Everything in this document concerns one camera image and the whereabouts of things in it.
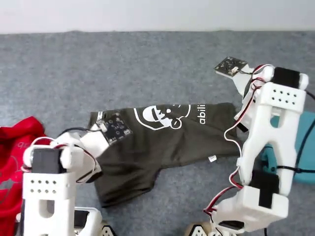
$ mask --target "teal object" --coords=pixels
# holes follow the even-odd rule
[[[315,119],[315,113],[313,112],[304,112],[300,116],[299,128],[295,142],[296,152],[299,152],[302,140],[307,133],[309,127]],[[279,123],[279,117],[273,117],[271,119],[271,124],[274,127],[277,127]],[[267,162],[268,165],[263,167],[264,171],[270,173],[277,172],[277,161],[270,144],[267,144],[262,151],[261,160]],[[315,170],[315,128],[310,132],[306,143],[303,148],[301,159],[298,165],[298,168],[306,170]],[[315,174],[314,173],[296,173],[294,175],[294,180],[303,183],[315,183]]]

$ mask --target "white wall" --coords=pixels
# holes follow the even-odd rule
[[[0,0],[0,33],[315,30],[315,0]]]

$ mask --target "cartoon face logo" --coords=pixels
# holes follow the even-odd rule
[[[151,130],[180,129],[182,118],[188,117],[190,105],[150,106],[134,108],[137,121]]]

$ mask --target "red cloth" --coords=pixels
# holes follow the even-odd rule
[[[0,127],[0,235],[12,236],[15,216],[21,211],[23,153],[37,137],[46,136],[35,118],[13,127]]]

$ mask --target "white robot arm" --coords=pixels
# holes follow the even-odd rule
[[[223,235],[252,232],[288,215],[287,196],[294,171],[278,169],[277,175],[273,175],[255,171],[253,167],[267,143],[273,146],[278,166],[295,167],[294,146],[308,76],[270,64],[253,69],[247,62],[232,57],[223,60],[215,70],[231,78],[243,96],[243,107],[233,127],[249,130],[249,136],[237,160],[237,170],[230,177],[231,180],[239,173],[241,184],[234,184],[239,192],[216,206],[219,197],[213,199],[206,210],[214,228]],[[270,123],[273,116],[280,118],[278,127]]]
[[[97,158],[129,134],[119,114],[114,114],[106,122],[98,120],[82,137],[64,132],[54,140],[34,140],[23,156],[21,235],[114,236],[97,209],[75,207],[76,184],[96,179],[101,174]],[[39,139],[52,142],[37,145]]]

